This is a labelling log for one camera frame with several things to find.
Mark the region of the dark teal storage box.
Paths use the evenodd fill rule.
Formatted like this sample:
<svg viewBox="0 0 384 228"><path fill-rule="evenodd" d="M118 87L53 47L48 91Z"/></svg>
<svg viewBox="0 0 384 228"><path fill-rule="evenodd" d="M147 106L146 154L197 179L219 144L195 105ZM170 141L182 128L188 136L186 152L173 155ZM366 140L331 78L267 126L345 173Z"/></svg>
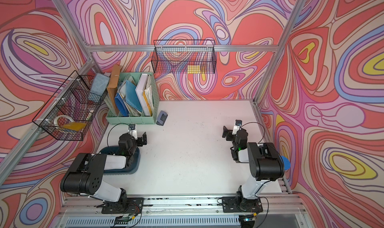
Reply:
<svg viewBox="0 0 384 228"><path fill-rule="evenodd" d="M118 146L105 147L99 151L100 154L114 155L119 150ZM106 175L132 175L134 174L140 164L141 154L140 149L137 148L133 155L133 162L129 167L124 169L114 169L114 170L105 170L104 174Z"/></svg>

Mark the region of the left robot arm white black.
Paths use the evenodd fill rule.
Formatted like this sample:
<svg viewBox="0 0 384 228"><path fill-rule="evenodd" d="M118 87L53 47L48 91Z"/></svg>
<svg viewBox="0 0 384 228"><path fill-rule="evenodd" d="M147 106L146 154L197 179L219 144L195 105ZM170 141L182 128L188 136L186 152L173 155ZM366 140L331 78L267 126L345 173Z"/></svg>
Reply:
<svg viewBox="0 0 384 228"><path fill-rule="evenodd" d="M136 138L130 133L119 137L109 153L77 155L61 180L63 193L87 195L105 203L126 205L126 191L103 180L105 172L135 172L140 163L140 147L147 145L147 134Z"/></svg>

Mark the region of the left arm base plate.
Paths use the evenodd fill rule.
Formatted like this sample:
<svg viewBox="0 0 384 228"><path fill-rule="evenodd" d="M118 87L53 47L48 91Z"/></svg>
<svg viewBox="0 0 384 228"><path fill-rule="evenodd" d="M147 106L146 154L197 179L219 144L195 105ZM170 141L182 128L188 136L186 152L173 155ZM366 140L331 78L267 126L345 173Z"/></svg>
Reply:
<svg viewBox="0 0 384 228"><path fill-rule="evenodd" d="M102 214L129 214L138 215L143 208L144 198L126 198L116 203L104 202L101 205Z"/></svg>

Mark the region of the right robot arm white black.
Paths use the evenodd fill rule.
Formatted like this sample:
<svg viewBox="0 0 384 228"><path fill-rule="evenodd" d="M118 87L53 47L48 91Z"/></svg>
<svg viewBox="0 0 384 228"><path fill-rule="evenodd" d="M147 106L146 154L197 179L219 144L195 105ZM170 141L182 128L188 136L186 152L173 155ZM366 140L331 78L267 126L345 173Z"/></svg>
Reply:
<svg viewBox="0 0 384 228"><path fill-rule="evenodd" d="M272 143L248 142L248 132L241 125L232 130L223 127L222 137L232 143L232 159L236 163L246 163L250 176L241 185L235 196L238 209L245 211L259 202L259 195L266 186L284 176L285 164Z"/></svg>

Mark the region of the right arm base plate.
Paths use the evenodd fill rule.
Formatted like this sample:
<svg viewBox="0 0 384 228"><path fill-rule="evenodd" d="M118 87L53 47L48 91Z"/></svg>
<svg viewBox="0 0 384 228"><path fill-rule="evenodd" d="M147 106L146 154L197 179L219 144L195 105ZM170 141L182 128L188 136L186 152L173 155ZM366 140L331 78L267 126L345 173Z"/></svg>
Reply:
<svg viewBox="0 0 384 228"><path fill-rule="evenodd" d="M260 199L247 200L236 197L220 198L224 213L256 213L263 212L263 205Z"/></svg>

